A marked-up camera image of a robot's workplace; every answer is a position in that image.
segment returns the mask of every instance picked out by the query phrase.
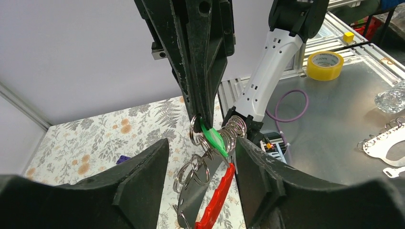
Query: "white wall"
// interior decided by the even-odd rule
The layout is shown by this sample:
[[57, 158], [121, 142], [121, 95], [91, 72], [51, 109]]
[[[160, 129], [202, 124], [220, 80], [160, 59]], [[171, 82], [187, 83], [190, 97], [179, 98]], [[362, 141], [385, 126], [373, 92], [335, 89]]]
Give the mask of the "white wall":
[[0, 174], [22, 174], [45, 131], [0, 97]]
[[[224, 80], [250, 75], [272, 0], [234, 0], [235, 55]], [[133, 0], [0, 1], [0, 82], [59, 124], [181, 94]]]

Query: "black chair leg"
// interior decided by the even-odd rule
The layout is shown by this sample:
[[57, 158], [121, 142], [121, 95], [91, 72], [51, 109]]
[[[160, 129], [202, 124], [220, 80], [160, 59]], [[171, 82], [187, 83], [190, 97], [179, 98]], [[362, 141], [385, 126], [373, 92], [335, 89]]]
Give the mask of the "black chair leg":
[[378, 41], [376, 43], [377, 46], [380, 46], [381, 43], [383, 42], [385, 34], [387, 33], [388, 28], [390, 27], [390, 22], [391, 22], [391, 19], [392, 19], [392, 16], [393, 16], [394, 12], [395, 12], [395, 9], [393, 9], [392, 11], [390, 11], [388, 13], [387, 19], [385, 20], [385, 23], [384, 23], [383, 30], [381, 31], [381, 36], [380, 36], [380, 38], [378, 39]]
[[373, 20], [373, 16], [372, 15], [368, 16], [366, 28], [364, 28], [364, 32], [363, 32], [363, 37], [366, 37], [368, 27], [370, 26], [372, 20]]

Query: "red handle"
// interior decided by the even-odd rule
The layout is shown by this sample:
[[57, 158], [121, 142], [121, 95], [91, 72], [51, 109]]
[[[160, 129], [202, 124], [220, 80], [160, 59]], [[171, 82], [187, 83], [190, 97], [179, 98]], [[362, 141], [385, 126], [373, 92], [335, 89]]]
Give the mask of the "red handle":
[[200, 222], [195, 223], [195, 229], [211, 229], [216, 222], [216, 219], [221, 212], [224, 205], [226, 195], [228, 194], [229, 187], [232, 183], [232, 178], [235, 174], [235, 166], [229, 163], [230, 167], [226, 170], [224, 177], [221, 179], [221, 183], [215, 190], [213, 198], [208, 206], [205, 208], [204, 215]]

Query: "plastic bottle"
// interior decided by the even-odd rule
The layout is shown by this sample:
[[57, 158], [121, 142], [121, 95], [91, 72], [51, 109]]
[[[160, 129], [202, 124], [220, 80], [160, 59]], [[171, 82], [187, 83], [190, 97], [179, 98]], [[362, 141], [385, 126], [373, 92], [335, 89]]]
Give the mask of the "plastic bottle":
[[396, 114], [405, 109], [405, 80], [394, 87], [379, 93], [375, 99], [377, 107], [389, 114]]

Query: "green plastic object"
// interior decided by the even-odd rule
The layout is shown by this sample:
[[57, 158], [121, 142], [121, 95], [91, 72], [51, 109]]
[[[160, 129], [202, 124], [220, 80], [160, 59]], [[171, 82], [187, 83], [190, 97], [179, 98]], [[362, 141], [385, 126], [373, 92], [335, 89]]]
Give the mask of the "green plastic object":
[[222, 136], [219, 135], [218, 131], [216, 131], [214, 128], [207, 130], [207, 128], [204, 126], [203, 119], [200, 119], [200, 126], [208, 142], [211, 143], [211, 145], [216, 148], [225, 158], [228, 157], [225, 150], [224, 140], [222, 139]]

